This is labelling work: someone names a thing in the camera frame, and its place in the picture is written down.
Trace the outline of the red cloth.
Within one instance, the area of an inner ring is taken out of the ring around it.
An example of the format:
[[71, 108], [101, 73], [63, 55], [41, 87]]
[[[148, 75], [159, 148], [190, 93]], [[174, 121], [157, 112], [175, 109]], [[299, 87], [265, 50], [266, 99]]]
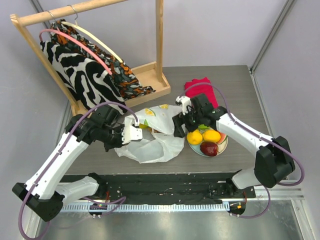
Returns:
[[[208, 84], [201, 84], [193, 87], [194, 85], [199, 83], [208, 83]], [[206, 97], [208, 98], [208, 101], [213, 105], [214, 108], [217, 108], [219, 106], [214, 93], [214, 89], [211, 85], [211, 81], [207, 77], [204, 77], [202, 79], [194, 78], [191, 81], [187, 81], [184, 84], [184, 89], [186, 91], [185, 95], [189, 98], [193, 98], [200, 94], [205, 94]]]

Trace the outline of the wooden clothes rack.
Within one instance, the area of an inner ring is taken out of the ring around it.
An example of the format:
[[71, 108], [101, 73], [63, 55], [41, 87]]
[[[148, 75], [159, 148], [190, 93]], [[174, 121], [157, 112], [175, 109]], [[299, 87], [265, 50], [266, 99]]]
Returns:
[[64, 17], [112, 5], [92, 0], [10, 19], [67, 97], [73, 115], [101, 102], [137, 106], [168, 95], [163, 73], [163, 2], [156, 2], [156, 61], [129, 67], [107, 45]]

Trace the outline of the dark red fake apple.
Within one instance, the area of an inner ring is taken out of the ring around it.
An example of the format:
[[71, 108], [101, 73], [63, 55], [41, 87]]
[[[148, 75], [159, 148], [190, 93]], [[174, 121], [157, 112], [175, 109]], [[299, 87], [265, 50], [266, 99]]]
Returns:
[[219, 153], [219, 146], [214, 142], [204, 141], [200, 144], [200, 151], [209, 157], [215, 157]]

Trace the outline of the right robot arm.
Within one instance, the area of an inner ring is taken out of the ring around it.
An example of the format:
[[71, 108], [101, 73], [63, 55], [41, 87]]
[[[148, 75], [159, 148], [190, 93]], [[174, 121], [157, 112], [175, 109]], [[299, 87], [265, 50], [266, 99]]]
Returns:
[[225, 107], [214, 107], [203, 93], [193, 98], [178, 96], [175, 103], [181, 107], [181, 112], [172, 118], [174, 136], [182, 138], [185, 136], [183, 128], [193, 132], [205, 125], [226, 134], [254, 156], [254, 167], [241, 169], [226, 184], [225, 190], [230, 197], [236, 198], [245, 188], [255, 185], [273, 188], [296, 169], [284, 137], [273, 138], [255, 130]]

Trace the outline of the pink hanger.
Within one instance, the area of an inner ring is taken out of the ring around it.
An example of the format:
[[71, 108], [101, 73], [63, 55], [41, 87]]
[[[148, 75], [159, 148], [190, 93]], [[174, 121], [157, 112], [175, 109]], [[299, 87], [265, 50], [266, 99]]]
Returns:
[[62, 37], [65, 37], [66, 39], [70, 40], [71, 42], [73, 42], [74, 44], [78, 45], [79, 47], [81, 47], [84, 51], [86, 51], [87, 53], [89, 53], [97, 62], [99, 62], [104, 68], [105, 70], [108, 72], [109, 75], [112, 75], [112, 71], [108, 68], [108, 66], [105, 64], [104, 61], [102, 61], [94, 52], [92, 52], [88, 47], [86, 47], [84, 44], [82, 44], [81, 42], [79, 42], [78, 40], [74, 39], [73, 37], [71, 37], [70, 35], [55, 30], [55, 29], [51, 29], [51, 28], [47, 28], [47, 29], [43, 29], [39, 32], [39, 40], [43, 41], [43, 37], [42, 34], [44, 32], [48, 32], [48, 33], [55, 33], [57, 35], [60, 35]]

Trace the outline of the yellow fake orange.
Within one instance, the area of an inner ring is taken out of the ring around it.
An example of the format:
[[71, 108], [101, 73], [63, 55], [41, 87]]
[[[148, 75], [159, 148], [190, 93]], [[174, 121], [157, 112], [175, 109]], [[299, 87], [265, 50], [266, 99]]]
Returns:
[[203, 136], [202, 136], [202, 133], [197, 129], [193, 132], [189, 132], [186, 135], [186, 139], [188, 143], [191, 145], [199, 145], [203, 141]]

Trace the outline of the white plastic bag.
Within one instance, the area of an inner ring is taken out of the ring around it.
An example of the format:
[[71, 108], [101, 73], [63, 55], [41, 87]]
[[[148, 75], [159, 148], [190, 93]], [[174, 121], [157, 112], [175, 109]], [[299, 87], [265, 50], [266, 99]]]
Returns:
[[175, 158], [185, 146], [184, 137], [174, 137], [172, 117], [181, 112], [180, 106], [169, 104], [144, 108], [136, 112], [140, 124], [148, 125], [159, 133], [150, 133], [147, 128], [142, 129], [142, 140], [115, 148], [115, 152], [119, 157], [127, 157], [140, 164], [164, 163]]

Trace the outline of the brown fake fruit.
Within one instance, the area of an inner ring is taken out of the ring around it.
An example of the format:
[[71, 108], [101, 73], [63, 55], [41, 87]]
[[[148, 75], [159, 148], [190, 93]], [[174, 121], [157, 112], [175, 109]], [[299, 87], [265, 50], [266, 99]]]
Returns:
[[153, 129], [153, 128], [150, 128], [148, 127], [147, 130], [150, 132], [150, 133], [160, 133], [159, 131]]

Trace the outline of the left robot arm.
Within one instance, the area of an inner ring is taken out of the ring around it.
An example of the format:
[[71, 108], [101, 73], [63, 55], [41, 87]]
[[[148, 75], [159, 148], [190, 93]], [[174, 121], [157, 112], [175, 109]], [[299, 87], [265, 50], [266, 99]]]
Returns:
[[41, 168], [27, 182], [18, 182], [13, 186], [12, 192], [22, 200], [20, 217], [24, 208], [29, 207], [44, 222], [50, 222], [69, 203], [85, 197], [93, 196], [100, 200], [106, 196], [108, 184], [94, 172], [63, 187], [59, 183], [91, 143], [100, 141], [108, 151], [142, 139], [140, 121], [134, 112], [132, 118], [115, 126], [120, 112], [113, 105], [114, 102], [100, 103], [85, 114], [72, 117], [59, 143]]

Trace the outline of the cream hanger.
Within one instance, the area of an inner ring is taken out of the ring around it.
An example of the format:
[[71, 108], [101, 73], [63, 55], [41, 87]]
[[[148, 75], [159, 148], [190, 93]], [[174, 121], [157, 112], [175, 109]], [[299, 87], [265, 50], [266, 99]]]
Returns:
[[124, 61], [110, 48], [108, 47], [105, 43], [103, 43], [100, 39], [98, 39], [95, 35], [87, 31], [86, 29], [80, 27], [77, 24], [73, 24], [67, 21], [61, 21], [62, 25], [66, 25], [69, 27], [72, 27], [76, 29], [77, 31], [82, 32], [83, 34], [87, 35], [90, 37], [92, 40], [96, 41], [101, 47], [103, 47], [107, 52], [109, 52], [111, 55], [113, 55], [120, 63], [123, 63]]

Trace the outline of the orange patterned garment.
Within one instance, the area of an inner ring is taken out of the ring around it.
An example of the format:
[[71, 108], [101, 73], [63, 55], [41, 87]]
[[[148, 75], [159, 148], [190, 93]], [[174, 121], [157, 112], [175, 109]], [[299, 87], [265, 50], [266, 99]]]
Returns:
[[111, 79], [124, 100], [130, 100], [156, 92], [152, 86], [143, 86], [124, 60], [123, 63], [120, 63], [112, 54], [89, 36], [73, 27], [61, 24], [61, 21], [66, 20], [60, 19], [52, 23], [50, 28], [71, 36], [94, 52], [111, 70]]

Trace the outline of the yellow green fake fruit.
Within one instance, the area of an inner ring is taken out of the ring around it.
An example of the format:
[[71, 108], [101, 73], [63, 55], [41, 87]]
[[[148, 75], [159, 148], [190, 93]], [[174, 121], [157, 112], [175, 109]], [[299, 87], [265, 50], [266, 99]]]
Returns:
[[148, 125], [145, 125], [145, 124], [139, 124], [139, 128], [141, 129], [147, 129], [149, 126]]

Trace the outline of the blue and cream plate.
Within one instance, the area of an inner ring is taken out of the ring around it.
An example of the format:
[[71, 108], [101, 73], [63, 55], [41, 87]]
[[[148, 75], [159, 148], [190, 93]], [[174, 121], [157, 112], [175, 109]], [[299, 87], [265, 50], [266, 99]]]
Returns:
[[[210, 129], [205, 129], [205, 130], [199, 130], [201, 132], [201, 134], [203, 135], [203, 133], [206, 131], [206, 130], [214, 130], [213, 128], [210, 127]], [[201, 150], [200, 150], [200, 144], [198, 145], [192, 145], [192, 144], [189, 144], [189, 146], [191, 147], [191, 149], [196, 152], [197, 154], [203, 156], [203, 157], [213, 157], [213, 156], [206, 156], [204, 155]], [[225, 149], [227, 148], [227, 145], [228, 145], [228, 138], [222, 143], [222, 144], [219, 144], [218, 145], [218, 154], [217, 155], [220, 155], [221, 153], [223, 153], [225, 151]]]

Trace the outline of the fake watermelon slice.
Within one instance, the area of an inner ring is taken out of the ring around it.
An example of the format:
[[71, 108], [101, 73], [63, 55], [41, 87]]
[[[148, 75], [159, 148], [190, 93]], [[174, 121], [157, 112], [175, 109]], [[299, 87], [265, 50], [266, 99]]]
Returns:
[[217, 144], [221, 145], [228, 138], [228, 136], [222, 132], [220, 132], [219, 134], [220, 134], [220, 140], [217, 142]]

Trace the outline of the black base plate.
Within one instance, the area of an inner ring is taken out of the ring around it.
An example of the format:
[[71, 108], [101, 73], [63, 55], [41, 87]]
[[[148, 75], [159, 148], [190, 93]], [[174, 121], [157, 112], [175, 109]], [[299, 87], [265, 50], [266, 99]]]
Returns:
[[253, 199], [253, 186], [237, 189], [233, 173], [152, 173], [100, 175], [103, 187], [92, 200], [115, 201], [125, 197], [129, 205], [204, 205], [226, 199]]

